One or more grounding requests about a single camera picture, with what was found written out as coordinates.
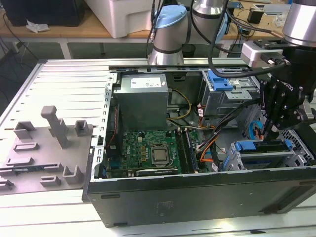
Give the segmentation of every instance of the floor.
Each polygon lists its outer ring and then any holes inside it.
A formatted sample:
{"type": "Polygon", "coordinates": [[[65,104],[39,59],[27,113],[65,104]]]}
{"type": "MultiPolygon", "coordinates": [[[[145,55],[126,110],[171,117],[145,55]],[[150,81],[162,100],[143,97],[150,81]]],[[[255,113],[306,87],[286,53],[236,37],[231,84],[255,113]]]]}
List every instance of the floor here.
{"type": "MultiPolygon", "coordinates": [[[[194,57],[207,57],[208,45],[195,46],[194,57]]],[[[60,46],[56,43],[30,43],[28,48],[39,59],[63,59],[60,46]]],[[[146,54],[145,44],[143,43],[106,44],[106,54],[104,55],[101,54],[98,43],[71,43],[70,48],[76,59],[144,58],[146,54]]],[[[24,46],[20,47],[18,54],[6,57],[5,60],[0,61],[0,115],[36,65],[36,62],[36,59],[25,50],[24,46]]]]}

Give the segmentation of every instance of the green circuit board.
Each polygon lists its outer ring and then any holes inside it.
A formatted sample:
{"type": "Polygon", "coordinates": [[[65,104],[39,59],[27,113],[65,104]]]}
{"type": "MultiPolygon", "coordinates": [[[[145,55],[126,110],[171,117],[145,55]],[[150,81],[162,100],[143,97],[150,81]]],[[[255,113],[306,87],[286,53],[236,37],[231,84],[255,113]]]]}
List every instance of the green circuit board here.
{"type": "MultiPolygon", "coordinates": [[[[199,144],[195,130],[189,131],[192,145],[199,144]]],[[[121,169],[173,167],[181,173],[175,131],[126,132],[123,137],[121,169]],[[164,148],[168,153],[168,164],[153,164],[156,149],[164,148]]]]}

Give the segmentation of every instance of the motherboard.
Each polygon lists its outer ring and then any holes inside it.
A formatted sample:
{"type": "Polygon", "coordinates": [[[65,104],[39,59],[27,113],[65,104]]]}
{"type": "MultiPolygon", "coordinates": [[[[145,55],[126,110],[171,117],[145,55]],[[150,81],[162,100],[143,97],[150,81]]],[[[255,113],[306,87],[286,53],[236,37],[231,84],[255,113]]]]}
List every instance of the motherboard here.
{"type": "Polygon", "coordinates": [[[195,149],[200,143],[196,130],[125,132],[122,156],[111,162],[116,173],[148,176],[157,170],[172,174],[194,173],[198,168],[195,149]]]}

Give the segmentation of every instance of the white box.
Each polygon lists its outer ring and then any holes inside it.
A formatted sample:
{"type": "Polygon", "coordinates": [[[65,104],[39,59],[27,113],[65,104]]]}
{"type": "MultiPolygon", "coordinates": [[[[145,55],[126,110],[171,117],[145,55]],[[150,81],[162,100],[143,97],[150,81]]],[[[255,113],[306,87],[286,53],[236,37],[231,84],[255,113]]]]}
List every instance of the white box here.
{"type": "Polygon", "coordinates": [[[85,0],[113,38],[151,29],[152,0],[85,0]]]}

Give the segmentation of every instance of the cpu socket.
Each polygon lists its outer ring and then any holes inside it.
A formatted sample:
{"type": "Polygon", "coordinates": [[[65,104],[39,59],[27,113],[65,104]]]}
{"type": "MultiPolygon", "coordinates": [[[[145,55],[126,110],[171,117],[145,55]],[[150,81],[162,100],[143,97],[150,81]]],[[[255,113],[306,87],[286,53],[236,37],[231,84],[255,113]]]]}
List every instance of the cpu socket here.
{"type": "Polygon", "coordinates": [[[157,167],[165,167],[169,164],[168,146],[151,146],[152,164],[157,167]]]}

